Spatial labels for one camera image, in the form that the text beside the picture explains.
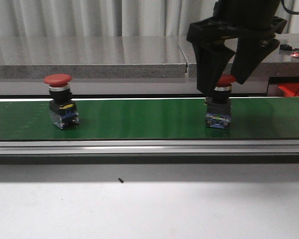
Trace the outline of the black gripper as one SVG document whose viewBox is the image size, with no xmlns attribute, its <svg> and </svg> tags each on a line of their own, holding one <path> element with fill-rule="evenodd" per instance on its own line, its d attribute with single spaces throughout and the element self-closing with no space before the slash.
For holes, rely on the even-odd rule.
<svg viewBox="0 0 299 239">
<path fill-rule="evenodd" d="M 197 89 L 211 95 L 235 52 L 224 41 L 238 38 L 231 75 L 244 84 L 257 66 L 280 42 L 287 21 L 276 16 L 279 0 L 219 0 L 213 16 L 191 23 L 186 40 L 192 43 L 196 58 Z"/>
</svg>

